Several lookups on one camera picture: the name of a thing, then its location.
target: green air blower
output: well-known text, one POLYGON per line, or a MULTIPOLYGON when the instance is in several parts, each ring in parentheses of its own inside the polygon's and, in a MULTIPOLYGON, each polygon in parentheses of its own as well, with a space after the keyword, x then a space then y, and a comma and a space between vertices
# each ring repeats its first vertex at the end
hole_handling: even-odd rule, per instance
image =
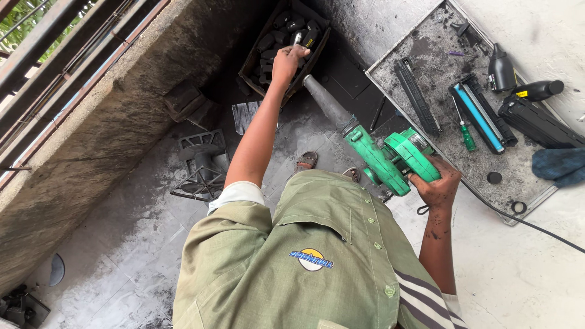
POLYGON ((374 184, 384 184, 396 196, 404 196, 410 192, 405 178, 410 172, 429 183, 440 179, 439 172, 423 155, 430 155, 433 149, 412 128, 388 136, 384 146, 379 148, 356 117, 349 114, 312 75, 303 79, 303 85, 327 118, 337 124, 345 141, 364 159, 368 166, 364 172, 374 184))

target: foot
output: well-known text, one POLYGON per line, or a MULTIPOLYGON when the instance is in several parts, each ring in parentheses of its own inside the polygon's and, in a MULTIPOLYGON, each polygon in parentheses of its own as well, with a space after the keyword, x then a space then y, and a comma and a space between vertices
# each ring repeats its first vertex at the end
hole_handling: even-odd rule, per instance
POLYGON ((360 180, 360 171, 356 167, 347 169, 343 175, 350 177, 355 183, 360 180))
POLYGON ((297 166, 294 169, 294 173, 298 173, 305 169, 313 169, 317 164, 317 152, 306 151, 297 159, 297 166))

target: green screwdriver handle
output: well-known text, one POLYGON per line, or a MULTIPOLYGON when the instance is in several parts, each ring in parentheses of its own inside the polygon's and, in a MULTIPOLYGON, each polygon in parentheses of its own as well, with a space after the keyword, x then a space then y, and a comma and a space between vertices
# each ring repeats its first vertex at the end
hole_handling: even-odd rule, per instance
POLYGON ((461 132, 463 133, 463 142, 465 143, 465 147, 467 148, 467 150, 468 151, 475 150, 476 148, 475 141, 473 140, 473 137, 469 133, 469 130, 467 130, 467 127, 461 125, 461 132))

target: concrete ledge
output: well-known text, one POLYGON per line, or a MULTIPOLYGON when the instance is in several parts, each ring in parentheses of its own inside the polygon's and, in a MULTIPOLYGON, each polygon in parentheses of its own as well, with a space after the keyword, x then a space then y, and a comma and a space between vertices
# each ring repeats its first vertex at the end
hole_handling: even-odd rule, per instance
POLYGON ((205 84, 269 0, 173 0, 0 193, 0 296, 14 288, 172 126, 162 96, 205 84))

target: sticker label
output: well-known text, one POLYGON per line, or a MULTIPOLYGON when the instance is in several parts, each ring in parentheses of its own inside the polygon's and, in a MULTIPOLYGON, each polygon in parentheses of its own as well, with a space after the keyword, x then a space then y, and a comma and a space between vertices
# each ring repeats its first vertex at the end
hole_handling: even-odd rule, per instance
POLYGON ((323 254, 312 248, 292 251, 288 255, 298 258, 301 266, 311 272, 318 271, 322 268, 333 268, 333 262, 326 260, 323 254))

